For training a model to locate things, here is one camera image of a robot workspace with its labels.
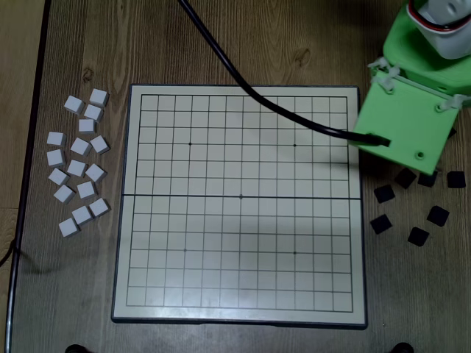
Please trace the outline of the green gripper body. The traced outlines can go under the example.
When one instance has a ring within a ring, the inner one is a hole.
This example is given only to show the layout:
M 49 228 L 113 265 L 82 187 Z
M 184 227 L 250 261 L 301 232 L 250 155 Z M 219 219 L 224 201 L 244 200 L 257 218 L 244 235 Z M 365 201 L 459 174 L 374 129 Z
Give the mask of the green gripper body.
M 407 6 L 399 11 L 383 44 L 383 56 L 398 65 L 411 81 L 447 95 L 470 95 L 470 57 L 441 57 L 409 18 Z

